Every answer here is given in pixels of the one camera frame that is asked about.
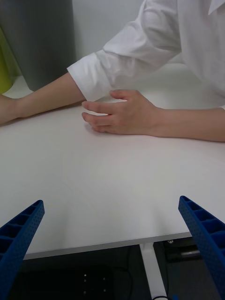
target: black cable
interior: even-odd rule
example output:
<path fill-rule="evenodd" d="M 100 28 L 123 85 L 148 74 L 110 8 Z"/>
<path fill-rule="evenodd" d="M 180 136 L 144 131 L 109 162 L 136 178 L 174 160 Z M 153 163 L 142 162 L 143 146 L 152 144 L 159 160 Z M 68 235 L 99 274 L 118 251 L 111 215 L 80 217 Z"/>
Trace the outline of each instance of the black cable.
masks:
<path fill-rule="evenodd" d="M 130 270 L 129 270 L 131 249 L 132 249 L 132 246 L 129 246 L 129 248 L 128 248 L 128 250 L 127 250 L 127 267 L 126 267 L 126 268 L 123 268 L 123 267 L 115 267 L 115 269 L 118 269 L 118 270 L 122 270 L 122 271 L 124 271 L 124 272 L 127 272 L 128 275 L 129 275 L 129 278 L 130 278 L 130 291 L 129 291 L 129 295 L 128 295 L 127 300 L 131 300 L 131 296 L 132 296 L 132 293 L 133 293 L 133 286 L 134 286 L 133 277 L 132 277 L 132 275 L 131 275 L 131 273 L 130 273 Z"/>
<path fill-rule="evenodd" d="M 165 258 L 165 274 L 166 274 L 166 289 L 165 289 L 165 293 L 168 296 L 169 293 L 169 289 L 170 289 L 170 284 L 169 284 L 169 274 L 168 274 L 168 267 L 167 267 L 167 261 L 166 261 L 166 256 L 165 256 L 165 248 L 164 246 L 160 243 L 158 243 L 161 247 L 161 249 L 163 250 L 164 253 L 164 258 Z"/>
<path fill-rule="evenodd" d="M 166 296 L 157 296 L 157 297 L 153 298 L 152 300 L 156 300 L 156 299 L 168 299 L 168 300 L 172 300 L 170 297 L 166 297 Z"/>
<path fill-rule="evenodd" d="M 123 268 L 123 267 L 115 267 L 115 269 L 117 270 L 122 270 L 124 272 L 127 272 L 127 274 L 129 275 L 129 278 L 130 278 L 130 291 L 129 291 L 129 295 L 128 295 L 128 298 L 127 300 L 130 300 L 131 299 L 131 296 L 132 296 L 132 292 L 133 292 L 133 286 L 134 286 L 134 281 L 133 281 L 133 277 L 130 273 L 130 271 L 126 268 Z"/>

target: rolled-up sleeve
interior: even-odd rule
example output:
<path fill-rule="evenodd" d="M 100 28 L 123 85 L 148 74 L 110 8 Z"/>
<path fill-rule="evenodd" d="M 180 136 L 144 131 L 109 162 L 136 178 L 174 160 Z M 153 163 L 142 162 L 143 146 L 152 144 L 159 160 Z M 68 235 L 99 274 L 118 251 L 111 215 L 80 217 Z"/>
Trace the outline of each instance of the rolled-up sleeve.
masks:
<path fill-rule="evenodd" d="M 68 72 L 84 97 L 95 101 L 145 77 L 180 51 L 176 0 L 145 0 L 135 21 Z"/>

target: forearm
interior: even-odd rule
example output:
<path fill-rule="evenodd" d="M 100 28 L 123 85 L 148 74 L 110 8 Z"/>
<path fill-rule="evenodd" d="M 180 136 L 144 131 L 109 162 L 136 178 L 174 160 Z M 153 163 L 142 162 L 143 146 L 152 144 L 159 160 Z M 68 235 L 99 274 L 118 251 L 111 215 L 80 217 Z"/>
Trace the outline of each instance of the forearm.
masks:
<path fill-rule="evenodd" d="M 154 135 L 225 142 L 225 110 L 160 110 Z"/>
<path fill-rule="evenodd" d="M 80 102 L 84 96 L 69 73 L 43 88 L 17 100 L 17 117 L 26 118 Z"/>

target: white table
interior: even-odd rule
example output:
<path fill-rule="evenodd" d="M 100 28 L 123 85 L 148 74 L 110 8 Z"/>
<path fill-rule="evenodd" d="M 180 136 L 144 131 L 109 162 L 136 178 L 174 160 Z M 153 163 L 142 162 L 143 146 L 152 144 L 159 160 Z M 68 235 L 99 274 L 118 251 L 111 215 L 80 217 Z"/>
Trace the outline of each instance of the white table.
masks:
<path fill-rule="evenodd" d="M 225 103 L 182 64 L 138 87 L 164 108 Z M 7 95 L 27 93 L 18 78 Z M 45 204 L 27 258 L 187 237 L 181 195 L 225 222 L 225 143 L 95 134 L 82 111 L 0 128 L 0 226 L 38 199 Z"/>

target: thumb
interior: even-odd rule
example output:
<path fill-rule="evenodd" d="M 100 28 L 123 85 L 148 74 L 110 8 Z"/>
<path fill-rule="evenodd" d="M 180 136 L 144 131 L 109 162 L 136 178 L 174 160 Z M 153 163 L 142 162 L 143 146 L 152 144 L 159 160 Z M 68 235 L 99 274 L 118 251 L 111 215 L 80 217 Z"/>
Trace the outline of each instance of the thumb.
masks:
<path fill-rule="evenodd" d="M 110 95 L 114 99 L 130 100 L 134 95 L 132 90 L 112 90 Z"/>

